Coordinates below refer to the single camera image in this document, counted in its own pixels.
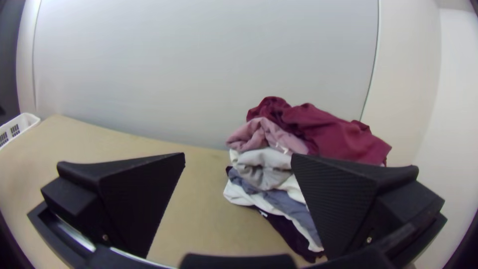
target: white laundry basket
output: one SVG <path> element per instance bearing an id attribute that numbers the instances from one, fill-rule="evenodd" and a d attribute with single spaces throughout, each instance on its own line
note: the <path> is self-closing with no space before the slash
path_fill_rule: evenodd
<path id="1" fill-rule="evenodd" d="M 30 113 L 22 113 L 6 124 L 0 126 L 0 150 L 20 134 L 38 123 L 40 123 L 39 117 Z"/>

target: beige table surface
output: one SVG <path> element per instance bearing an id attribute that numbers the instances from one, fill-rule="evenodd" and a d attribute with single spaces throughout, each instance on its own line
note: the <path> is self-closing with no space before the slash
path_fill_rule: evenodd
<path id="1" fill-rule="evenodd" d="M 42 200 L 40 188 L 58 176 L 61 160 L 89 163 L 172 152 L 186 154 L 148 259 L 178 266 L 188 253 L 254 256 L 289 253 L 309 265 L 254 210 L 223 197 L 226 151 L 120 133 L 63 116 L 52 116 L 0 150 L 0 209 L 25 255 L 37 269 L 66 268 L 26 214 Z"/>

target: maroon shirt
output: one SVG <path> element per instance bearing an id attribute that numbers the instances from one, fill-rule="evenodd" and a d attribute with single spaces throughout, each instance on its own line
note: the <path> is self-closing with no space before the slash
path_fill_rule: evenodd
<path id="1" fill-rule="evenodd" d="M 380 165 L 392 149 L 372 135 L 368 125 L 344 121 L 309 103 L 291 107 L 280 97 L 266 97 L 246 119 L 257 117 L 266 117 L 304 140 L 313 155 Z"/>

